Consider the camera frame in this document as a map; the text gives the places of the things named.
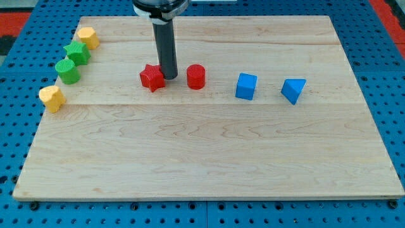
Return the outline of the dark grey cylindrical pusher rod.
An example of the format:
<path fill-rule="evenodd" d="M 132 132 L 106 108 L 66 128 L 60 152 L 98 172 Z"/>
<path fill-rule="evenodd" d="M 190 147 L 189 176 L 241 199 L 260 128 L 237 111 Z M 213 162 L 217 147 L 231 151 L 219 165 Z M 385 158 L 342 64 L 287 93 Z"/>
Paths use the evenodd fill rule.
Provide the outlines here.
<path fill-rule="evenodd" d="M 158 60 L 164 79 L 172 80 L 178 76 L 177 55 L 173 20 L 164 25 L 153 25 Z"/>

